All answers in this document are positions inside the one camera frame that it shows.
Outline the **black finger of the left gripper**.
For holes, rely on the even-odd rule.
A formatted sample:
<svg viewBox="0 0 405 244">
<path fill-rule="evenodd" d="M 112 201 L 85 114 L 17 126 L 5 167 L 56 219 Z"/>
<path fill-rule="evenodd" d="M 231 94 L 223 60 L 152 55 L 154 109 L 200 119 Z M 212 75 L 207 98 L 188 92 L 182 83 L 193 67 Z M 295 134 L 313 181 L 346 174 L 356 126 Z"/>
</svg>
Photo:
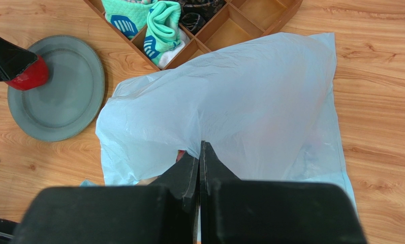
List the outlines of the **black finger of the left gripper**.
<svg viewBox="0 0 405 244">
<path fill-rule="evenodd" d="M 0 82 L 9 82 L 38 60 L 35 53 L 0 37 Z"/>
</svg>

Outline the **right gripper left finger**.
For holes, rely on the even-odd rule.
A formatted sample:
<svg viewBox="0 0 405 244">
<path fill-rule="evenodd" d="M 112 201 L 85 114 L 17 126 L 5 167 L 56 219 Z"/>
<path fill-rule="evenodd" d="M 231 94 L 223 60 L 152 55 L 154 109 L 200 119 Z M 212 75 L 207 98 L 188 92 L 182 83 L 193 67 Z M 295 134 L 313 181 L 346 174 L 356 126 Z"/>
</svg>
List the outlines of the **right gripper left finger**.
<svg viewBox="0 0 405 244">
<path fill-rule="evenodd" d="M 44 189 L 12 243 L 196 243 L 198 170 L 185 154 L 145 186 Z"/>
</svg>

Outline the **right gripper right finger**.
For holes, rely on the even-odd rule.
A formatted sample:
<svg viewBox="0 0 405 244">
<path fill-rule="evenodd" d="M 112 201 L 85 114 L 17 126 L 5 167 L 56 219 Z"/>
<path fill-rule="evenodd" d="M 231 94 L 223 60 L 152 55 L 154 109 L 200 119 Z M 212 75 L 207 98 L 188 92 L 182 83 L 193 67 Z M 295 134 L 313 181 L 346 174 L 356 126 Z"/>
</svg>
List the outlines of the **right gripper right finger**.
<svg viewBox="0 0 405 244">
<path fill-rule="evenodd" d="M 203 243 L 367 243 L 339 186 L 241 180 L 205 141 L 199 173 Z"/>
</svg>

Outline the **red apple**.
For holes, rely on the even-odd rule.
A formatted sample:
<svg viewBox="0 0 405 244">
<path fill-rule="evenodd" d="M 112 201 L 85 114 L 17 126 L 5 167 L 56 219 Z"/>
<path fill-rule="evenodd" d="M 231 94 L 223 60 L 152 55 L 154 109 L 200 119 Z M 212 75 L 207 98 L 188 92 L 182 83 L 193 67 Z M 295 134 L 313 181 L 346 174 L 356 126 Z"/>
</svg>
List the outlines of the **red apple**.
<svg viewBox="0 0 405 244">
<path fill-rule="evenodd" d="M 28 66 L 20 75 L 11 81 L 6 81 L 9 87 L 16 90 L 26 91 L 47 83 L 49 69 L 44 59 L 37 55 L 38 60 Z"/>
</svg>

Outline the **light blue cartoon plastic bag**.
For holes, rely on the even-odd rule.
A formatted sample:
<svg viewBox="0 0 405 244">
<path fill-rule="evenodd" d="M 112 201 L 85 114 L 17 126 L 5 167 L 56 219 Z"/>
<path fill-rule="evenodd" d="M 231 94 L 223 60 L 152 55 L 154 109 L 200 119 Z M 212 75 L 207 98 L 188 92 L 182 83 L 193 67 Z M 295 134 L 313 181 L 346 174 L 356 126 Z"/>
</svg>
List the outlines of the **light blue cartoon plastic bag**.
<svg viewBox="0 0 405 244">
<path fill-rule="evenodd" d="M 122 81 L 96 124 L 105 184 L 159 176 L 206 141 L 241 179 L 328 182 L 354 200 L 336 64 L 334 33 L 277 33 Z"/>
</svg>

